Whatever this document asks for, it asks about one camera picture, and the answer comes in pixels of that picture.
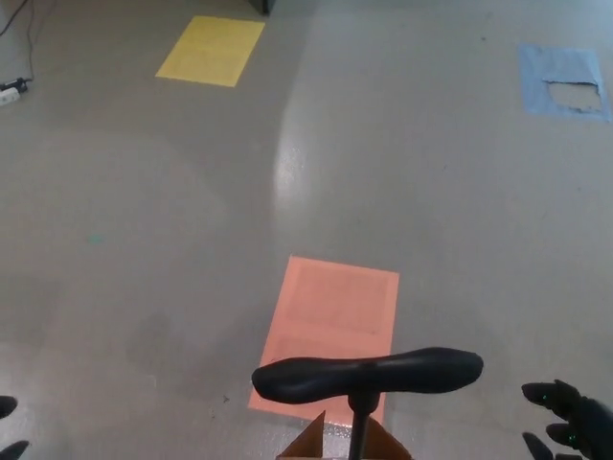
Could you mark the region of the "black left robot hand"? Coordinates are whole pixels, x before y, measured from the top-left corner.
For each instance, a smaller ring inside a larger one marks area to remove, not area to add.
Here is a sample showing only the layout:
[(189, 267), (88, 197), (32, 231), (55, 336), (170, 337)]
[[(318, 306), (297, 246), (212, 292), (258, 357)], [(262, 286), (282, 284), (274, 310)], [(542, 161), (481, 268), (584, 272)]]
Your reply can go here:
[[(18, 401), (13, 396), (2, 395), (0, 397), (0, 417), (9, 417), (18, 406)], [(27, 440), (16, 441), (0, 450), (0, 460), (19, 460), (26, 449), (30, 446)]]

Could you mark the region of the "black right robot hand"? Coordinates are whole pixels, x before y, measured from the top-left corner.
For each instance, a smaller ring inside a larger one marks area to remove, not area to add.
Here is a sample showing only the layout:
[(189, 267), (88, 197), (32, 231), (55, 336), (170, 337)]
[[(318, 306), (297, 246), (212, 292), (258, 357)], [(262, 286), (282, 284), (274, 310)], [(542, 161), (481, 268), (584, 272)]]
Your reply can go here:
[(522, 385), (524, 397), (545, 407), (563, 420), (546, 427), (556, 443), (579, 454), (553, 454), (533, 433), (522, 437), (533, 459), (611, 459), (612, 410), (601, 402), (583, 396), (576, 387), (562, 380), (531, 382)]

